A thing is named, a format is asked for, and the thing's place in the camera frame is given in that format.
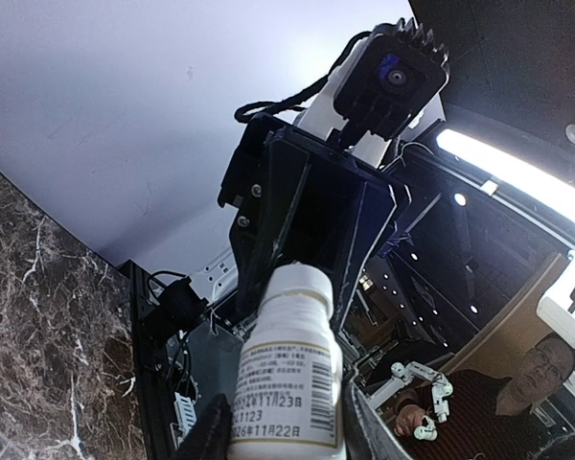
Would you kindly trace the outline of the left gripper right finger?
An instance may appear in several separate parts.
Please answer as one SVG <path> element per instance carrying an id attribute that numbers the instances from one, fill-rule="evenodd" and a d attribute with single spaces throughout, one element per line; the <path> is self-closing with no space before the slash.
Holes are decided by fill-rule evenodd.
<path id="1" fill-rule="evenodd" d="M 356 368 L 341 382 L 341 412 L 347 458 L 351 460 L 407 460 L 408 454 L 390 433 L 357 387 Z"/>

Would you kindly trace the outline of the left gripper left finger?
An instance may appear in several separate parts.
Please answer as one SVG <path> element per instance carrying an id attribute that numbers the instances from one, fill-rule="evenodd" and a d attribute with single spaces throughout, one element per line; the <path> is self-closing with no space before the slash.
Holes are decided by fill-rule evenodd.
<path id="1" fill-rule="evenodd" d="M 216 394 L 172 455 L 174 460 L 225 460 L 232 411 L 225 394 Z"/>

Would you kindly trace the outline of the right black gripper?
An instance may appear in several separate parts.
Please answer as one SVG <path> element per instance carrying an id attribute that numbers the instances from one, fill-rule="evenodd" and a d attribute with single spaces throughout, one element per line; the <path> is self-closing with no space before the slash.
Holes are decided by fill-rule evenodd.
<path id="1" fill-rule="evenodd" d="M 229 321 L 258 307 L 273 270 L 298 261 L 331 274 L 339 331 L 368 259 L 411 202 L 406 184 L 270 115 L 244 129 L 218 205 L 238 209 L 230 243 L 238 270 Z"/>

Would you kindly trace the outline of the small white pill bottle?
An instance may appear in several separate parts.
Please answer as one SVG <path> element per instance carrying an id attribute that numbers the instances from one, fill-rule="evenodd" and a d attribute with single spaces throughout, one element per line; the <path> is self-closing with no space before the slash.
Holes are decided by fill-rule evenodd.
<path id="1" fill-rule="evenodd" d="M 273 271 L 241 349 L 227 458 L 345 458 L 333 313 L 333 286 L 320 269 Z"/>

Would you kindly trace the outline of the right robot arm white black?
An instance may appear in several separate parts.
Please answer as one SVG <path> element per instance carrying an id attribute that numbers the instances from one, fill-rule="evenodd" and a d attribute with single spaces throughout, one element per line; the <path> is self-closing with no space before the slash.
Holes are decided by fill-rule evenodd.
<path id="1" fill-rule="evenodd" d="M 399 228 L 408 186 L 270 115 L 246 126 L 218 194 L 237 209 L 230 249 L 159 296 L 143 323 L 155 338 L 190 330 L 212 306 L 236 325 L 260 305 L 273 270 L 299 262 L 333 288 L 331 328 L 346 319 L 368 260 Z"/>

